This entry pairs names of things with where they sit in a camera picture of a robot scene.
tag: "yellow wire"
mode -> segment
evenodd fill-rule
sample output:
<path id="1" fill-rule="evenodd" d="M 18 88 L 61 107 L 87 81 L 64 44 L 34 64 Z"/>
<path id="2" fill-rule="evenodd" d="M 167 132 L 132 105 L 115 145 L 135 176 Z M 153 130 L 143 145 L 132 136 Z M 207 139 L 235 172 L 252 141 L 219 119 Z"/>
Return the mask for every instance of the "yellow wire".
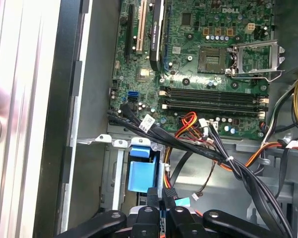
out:
<path id="1" fill-rule="evenodd" d="M 298 121 L 298 82 L 295 86 L 295 92 L 294 92 L 294 113 Z"/>

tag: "chip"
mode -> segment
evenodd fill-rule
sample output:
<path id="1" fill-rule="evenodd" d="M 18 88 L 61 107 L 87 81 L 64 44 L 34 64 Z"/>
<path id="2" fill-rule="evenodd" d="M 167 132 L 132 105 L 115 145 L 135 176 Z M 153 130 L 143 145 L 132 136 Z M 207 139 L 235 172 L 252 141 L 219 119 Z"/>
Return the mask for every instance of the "chip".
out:
<path id="1" fill-rule="evenodd" d="M 190 13 L 183 13 L 182 14 L 182 26 L 190 26 L 191 25 L 191 14 Z"/>
<path id="2" fill-rule="evenodd" d="M 148 82 L 150 81 L 150 69 L 148 68 L 138 68 L 136 75 L 137 82 Z"/>
<path id="3" fill-rule="evenodd" d="M 208 29 L 208 27 L 206 27 L 206 28 L 203 29 L 203 35 L 204 36 L 209 35 L 209 33 L 210 33 L 210 30 Z"/>
<path id="4" fill-rule="evenodd" d="M 227 36 L 233 36 L 234 35 L 234 31 L 231 28 L 228 28 L 226 31 Z"/>
<path id="5" fill-rule="evenodd" d="M 221 29 L 220 28 L 216 28 L 215 29 L 215 35 L 216 36 L 220 36 L 221 35 Z"/>
<path id="6" fill-rule="evenodd" d="M 202 47 L 199 55 L 198 73 L 225 73 L 225 48 Z"/>

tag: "black pcie slot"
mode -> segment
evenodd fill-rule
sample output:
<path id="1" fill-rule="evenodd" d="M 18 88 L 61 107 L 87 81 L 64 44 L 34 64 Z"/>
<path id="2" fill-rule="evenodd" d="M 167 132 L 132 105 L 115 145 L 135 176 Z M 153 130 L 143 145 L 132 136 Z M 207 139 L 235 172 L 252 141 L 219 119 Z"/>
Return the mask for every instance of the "black pcie slot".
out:
<path id="1" fill-rule="evenodd" d="M 252 94 L 215 92 L 204 90 L 173 89 L 165 88 L 167 97 L 181 100 L 198 100 L 206 102 L 256 104 L 259 98 Z"/>
<path id="2" fill-rule="evenodd" d="M 168 109 L 181 110 L 181 111 L 202 111 L 202 112 L 222 112 L 232 115 L 245 115 L 256 117 L 260 111 L 264 108 L 261 107 L 245 107 L 241 105 L 220 105 L 220 104 L 203 104 L 195 102 L 183 102 L 183 101 L 171 101 L 166 100 L 164 102 Z"/>
<path id="3" fill-rule="evenodd" d="M 129 63 L 130 61 L 131 44 L 133 40 L 134 17 L 135 17 L 135 6 L 133 4 L 130 4 L 128 8 L 128 22 L 127 22 L 126 39 L 125 39 L 126 63 Z"/>

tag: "pci slot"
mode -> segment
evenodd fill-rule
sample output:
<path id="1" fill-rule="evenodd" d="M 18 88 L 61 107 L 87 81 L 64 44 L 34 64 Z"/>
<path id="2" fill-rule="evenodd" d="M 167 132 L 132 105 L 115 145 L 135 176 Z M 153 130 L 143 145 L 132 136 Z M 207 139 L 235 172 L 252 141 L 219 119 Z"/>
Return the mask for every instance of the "pci slot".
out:
<path id="1" fill-rule="evenodd" d="M 146 15 L 147 15 L 147 0 L 142 0 L 140 11 L 139 11 L 139 25 L 138 25 L 138 36 L 137 36 L 137 45 L 136 45 L 137 54 L 143 53 Z"/>
<path id="2" fill-rule="evenodd" d="M 130 4 L 128 7 L 128 22 L 127 22 L 126 40 L 125 40 L 126 63 L 129 63 L 130 61 L 131 44 L 133 40 L 134 17 L 135 17 L 135 6 L 133 4 Z"/>
<path id="3" fill-rule="evenodd" d="M 162 105 L 163 109 L 170 109 L 175 111 L 198 111 L 208 113 L 224 113 L 226 115 L 243 115 L 250 117 L 257 117 L 264 108 L 262 107 L 246 107 L 242 105 L 221 105 L 221 104 L 206 104 L 197 102 L 184 102 L 175 100 L 165 100 Z"/>
<path id="4" fill-rule="evenodd" d="M 151 44 L 149 60 L 153 71 L 161 71 L 160 63 L 160 44 L 162 34 L 162 20 L 164 14 L 164 0 L 156 0 L 153 10 Z"/>
<path id="5" fill-rule="evenodd" d="M 165 93 L 160 93 L 165 97 L 187 100 L 187 101 L 204 101 L 210 103 L 225 103 L 225 104 L 245 104 L 254 105 L 258 104 L 260 97 L 253 94 L 244 93 L 230 93 L 219 91 L 206 91 L 206 90 L 190 90 L 190 89 L 174 89 L 164 87 Z"/>

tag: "white cable tie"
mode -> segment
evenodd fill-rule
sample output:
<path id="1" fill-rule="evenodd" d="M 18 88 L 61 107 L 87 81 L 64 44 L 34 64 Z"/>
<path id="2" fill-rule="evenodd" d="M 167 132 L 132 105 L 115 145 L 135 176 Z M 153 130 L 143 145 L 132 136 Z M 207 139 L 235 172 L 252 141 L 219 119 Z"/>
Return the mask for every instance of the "white cable tie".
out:
<path id="1" fill-rule="evenodd" d="M 230 157 L 228 157 L 225 161 L 228 162 L 228 161 L 231 161 L 231 160 L 233 160 L 233 159 L 234 159 L 234 157 L 233 157 L 233 156 L 230 156 Z"/>

